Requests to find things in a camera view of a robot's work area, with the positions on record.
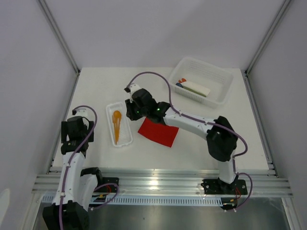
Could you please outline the large white plastic basket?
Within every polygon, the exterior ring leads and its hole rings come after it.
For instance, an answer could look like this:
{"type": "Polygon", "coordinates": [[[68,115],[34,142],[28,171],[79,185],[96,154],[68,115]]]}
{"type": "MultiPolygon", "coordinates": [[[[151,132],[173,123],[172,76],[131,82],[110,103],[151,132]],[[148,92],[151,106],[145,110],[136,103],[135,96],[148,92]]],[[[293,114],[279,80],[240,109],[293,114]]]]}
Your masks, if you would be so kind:
{"type": "Polygon", "coordinates": [[[176,93],[211,108],[217,108],[224,105],[229,98],[234,76],[231,72],[215,65],[192,57],[185,57],[171,72],[168,82],[176,93]],[[176,86],[176,83],[182,78],[207,87],[211,92],[207,97],[203,97],[184,87],[176,86]]]}

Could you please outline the orange plastic spoon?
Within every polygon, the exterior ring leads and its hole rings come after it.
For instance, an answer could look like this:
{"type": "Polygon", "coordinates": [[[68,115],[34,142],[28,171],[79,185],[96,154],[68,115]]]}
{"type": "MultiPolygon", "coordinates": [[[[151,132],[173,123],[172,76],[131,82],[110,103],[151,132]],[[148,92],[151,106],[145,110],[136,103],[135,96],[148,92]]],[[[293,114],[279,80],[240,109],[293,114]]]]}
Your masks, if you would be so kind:
{"type": "Polygon", "coordinates": [[[115,110],[114,113],[113,113],[113,127],[114,127],[114,135],[115,135],[115,143],[116,144],[119,141],[121,119],[122,119],[121,112],[119,110],[115,110]]]}

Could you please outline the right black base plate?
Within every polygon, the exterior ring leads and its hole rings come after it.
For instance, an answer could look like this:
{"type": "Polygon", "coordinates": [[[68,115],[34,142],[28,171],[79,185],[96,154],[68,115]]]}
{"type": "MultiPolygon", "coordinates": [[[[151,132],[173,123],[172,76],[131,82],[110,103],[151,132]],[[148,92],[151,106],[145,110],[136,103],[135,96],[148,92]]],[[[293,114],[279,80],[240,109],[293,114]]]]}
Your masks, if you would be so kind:
{"type": "Polygon", "coordinates": [[[248,190],[245,180],[235,179],[231,184],[218,179],[203,179],[201,186],[206,195],[247,195],[248,190]]]}

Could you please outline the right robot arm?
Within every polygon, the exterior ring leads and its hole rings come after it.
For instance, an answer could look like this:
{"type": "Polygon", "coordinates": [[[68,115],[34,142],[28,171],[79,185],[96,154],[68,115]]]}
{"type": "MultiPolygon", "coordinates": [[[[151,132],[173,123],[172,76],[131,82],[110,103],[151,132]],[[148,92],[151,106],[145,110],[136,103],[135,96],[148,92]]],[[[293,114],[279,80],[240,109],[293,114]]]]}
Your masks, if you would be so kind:
{"type": "Polygon", "coordinates": [[[125,104],[126,116],[131,121],[145,117],[153,123],[181,128],[206,140],[209,154],[218,161],[220,190],[227,194],[235,190],[238,176],[231,158],[237,148],[238,137],[225,117],[207,121],[204,117],[177,113],[170,103],[156,102],[146,89],[137,84],[126,87],[124,91],[130,94],[125,104]]]}

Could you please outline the red paper napkin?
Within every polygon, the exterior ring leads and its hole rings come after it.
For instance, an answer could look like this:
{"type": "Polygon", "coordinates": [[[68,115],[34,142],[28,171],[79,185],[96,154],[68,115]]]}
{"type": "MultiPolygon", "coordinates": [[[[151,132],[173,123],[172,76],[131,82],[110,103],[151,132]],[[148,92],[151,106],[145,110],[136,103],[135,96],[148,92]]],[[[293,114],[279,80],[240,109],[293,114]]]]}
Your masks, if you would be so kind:
{"type": "Polygon", "coordinates": [[[157,124],[145,118],[138,133],[150,141],[171,148],[178,131],[178,127],[157,124]]]}

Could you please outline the left aluminium frame post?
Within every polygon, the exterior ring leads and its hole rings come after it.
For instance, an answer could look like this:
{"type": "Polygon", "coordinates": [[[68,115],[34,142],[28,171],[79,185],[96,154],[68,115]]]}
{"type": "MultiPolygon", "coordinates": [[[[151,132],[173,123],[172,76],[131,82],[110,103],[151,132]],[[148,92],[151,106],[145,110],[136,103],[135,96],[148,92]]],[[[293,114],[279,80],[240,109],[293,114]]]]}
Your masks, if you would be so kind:
{"type": "Polygon", "coordinates": [[[60,27],[58,26],[58,23],[55,20],[55,17],[53,16],[53,13],[51,12],[48,3],[46,0],[37,0],[36,1],[42,11],[42,14],[46,18],[47,23],[49,24],[49,27],[55,36],[56,40],[59,43],[59,46],[61,47],[66,59],[68,60],[69,64],[71,65],[72,69],[74,70],[75,74],[78,76],[80,74],[80,68],[78,67],[75,58],[73,57],[71,50],[69,49],[69,46],[62,35],[62,32],[60,30],[60,27]]]}

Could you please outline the aluminium front rail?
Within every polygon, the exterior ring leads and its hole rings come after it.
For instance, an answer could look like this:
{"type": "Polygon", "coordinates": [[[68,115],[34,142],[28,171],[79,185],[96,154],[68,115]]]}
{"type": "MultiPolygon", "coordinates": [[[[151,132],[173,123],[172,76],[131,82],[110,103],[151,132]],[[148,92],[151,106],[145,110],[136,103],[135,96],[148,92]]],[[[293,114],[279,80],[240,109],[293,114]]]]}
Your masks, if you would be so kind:
{"type": "MultiPolygon", "coordinates": [[[[162,170],[101,168],[103,177],[119,178],[119,193],[132,196],[202,196],[203,179],[215,179],[217,170],[162,170]]],[[[288,179],[273,170],[251,170],[241,179],[253,185],[252,197],[293,197],[288,179]]]]}

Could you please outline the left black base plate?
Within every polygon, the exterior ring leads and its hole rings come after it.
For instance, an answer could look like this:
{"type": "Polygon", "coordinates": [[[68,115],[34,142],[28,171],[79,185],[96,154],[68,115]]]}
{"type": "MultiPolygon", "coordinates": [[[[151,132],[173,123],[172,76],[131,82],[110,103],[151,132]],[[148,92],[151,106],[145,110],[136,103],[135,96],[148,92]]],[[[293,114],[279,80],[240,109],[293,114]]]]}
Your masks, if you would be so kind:
{"type": "Polygon", "coordinates": [[[118,177],[103,177],[98,181],[98,185],[94,192],[98,193],[115,193],[118,191],[119,178],[118,177]]]}

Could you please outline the aluminium frame post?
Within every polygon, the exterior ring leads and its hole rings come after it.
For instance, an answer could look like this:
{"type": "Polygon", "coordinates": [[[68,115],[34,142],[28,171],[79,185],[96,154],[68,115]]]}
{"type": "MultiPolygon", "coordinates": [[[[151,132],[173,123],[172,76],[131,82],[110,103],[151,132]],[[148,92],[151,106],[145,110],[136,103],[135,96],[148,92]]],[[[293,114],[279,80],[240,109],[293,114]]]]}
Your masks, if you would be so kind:
{"type": "Polygon", "coordinates": [[[74,70],[75,74],[78,76],[80,74],[80,68],[78,67],[75,58],[73,57],[71,50],[69,49],[69,46],[62,35],[62,32],[60,30],[60,27],[58,26],[58,23],[55,20],[55,17],[53,16],[53,13],[51,12],[48,3],[46,0],[37,0],[36,1],[42,11],[42,14],[46,18],[47,23],[49,24],[49,27],[55,36],[56,40],[59,43],[59,46],[61,47],[66,59],[68,60],[69,64],[71,65],[72,69],[74,70]]]}
{"type": "Polygon", "coordinates": [[[273,38],[275,32],[277,31],[279,25],[282,23],[284,17],[286,16],[288,10],[290,9],[291,5],[293,4],[294,0],[283,0],[281,6],[279,7],[277,13],[275,14],[270,26],[268,27],[264,37],[262,38],[260,44],[258,45],[256,52],[252,56],[251,61],[249,62],[246,70],[245,75],[248,76],[255,65],[257,64],[258,60],[260,59],[261,55],[265,51],[267,45],[270,43],[271,39],[273,38]]]}

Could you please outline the right aluminium frame post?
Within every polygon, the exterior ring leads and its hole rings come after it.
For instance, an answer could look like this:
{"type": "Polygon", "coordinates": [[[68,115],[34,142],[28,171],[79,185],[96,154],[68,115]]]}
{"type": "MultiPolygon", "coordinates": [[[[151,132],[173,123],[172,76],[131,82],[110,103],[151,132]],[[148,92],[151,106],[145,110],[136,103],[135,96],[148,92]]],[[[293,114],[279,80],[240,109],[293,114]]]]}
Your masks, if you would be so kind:
{"type": "Polygon", "coordinates": [[[257,64],[258,60],[260,59],[261,55],[265,51],[267,45],[270,43],[271,39],[273,38],[275,32],[277,31],[279,25],[282,23],[284,17],[286,16],[288,10],[290,9],[291,5],[293,4],[294,0],[283,0],[281,6],[279,7],[277,13],[275,14],[270,26],[268,27],[264,37],[262,38],[260,44],[258,45],[256,52],[252,56],[251,61],[249,62],[246,70],[245,75],[248,76],[255,65],[257,64]]]}

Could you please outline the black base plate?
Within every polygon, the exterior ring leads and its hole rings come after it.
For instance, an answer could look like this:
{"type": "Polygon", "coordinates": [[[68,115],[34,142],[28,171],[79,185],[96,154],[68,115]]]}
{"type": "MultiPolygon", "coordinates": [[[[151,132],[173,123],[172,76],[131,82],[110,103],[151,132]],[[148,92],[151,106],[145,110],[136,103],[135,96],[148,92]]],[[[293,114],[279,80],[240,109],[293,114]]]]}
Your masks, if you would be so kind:
{"type": "Polygon", "coordinates": [[[119,178],[118,177],[103,177],[98,181],[98,185],[94,192],[98,193],[115,193],[118,191],[119,178]]]}
{"type": "Polygon", "coordinates": [[[231,184],[218,179],[203,179],[201,186],[206,195],[247,195],[248,190],[245,180],[235,179],[231,184]]]}

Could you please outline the small white utensil tray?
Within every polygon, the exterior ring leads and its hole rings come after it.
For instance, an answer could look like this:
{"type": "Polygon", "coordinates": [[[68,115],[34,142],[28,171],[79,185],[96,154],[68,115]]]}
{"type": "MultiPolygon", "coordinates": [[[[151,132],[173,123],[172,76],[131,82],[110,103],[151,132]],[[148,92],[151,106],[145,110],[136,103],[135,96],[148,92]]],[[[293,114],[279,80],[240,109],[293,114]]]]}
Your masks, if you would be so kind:
{"type": "Polygon", "coordinates": [[[106,115],[113,146],[120,148],[131,144],[133,137],[125,105],[122,102],[107,105],[106,115]]]}

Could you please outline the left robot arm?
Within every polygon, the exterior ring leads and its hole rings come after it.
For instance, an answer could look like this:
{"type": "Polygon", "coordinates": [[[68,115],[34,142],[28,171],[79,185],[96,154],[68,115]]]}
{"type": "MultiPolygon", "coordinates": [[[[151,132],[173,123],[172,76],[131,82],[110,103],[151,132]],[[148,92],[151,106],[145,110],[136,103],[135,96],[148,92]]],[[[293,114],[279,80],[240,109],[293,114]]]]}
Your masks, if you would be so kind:
{"type": "Polygon", "coordinates": [[[52,204],[43,209],[49,230],[89,229],[92,193],[104,187],[99,168],[83,168],[89,143],[94,140],[93,128],[94,122],[84,116],[73,116],[61,123],[60,182],[52,204]]]}

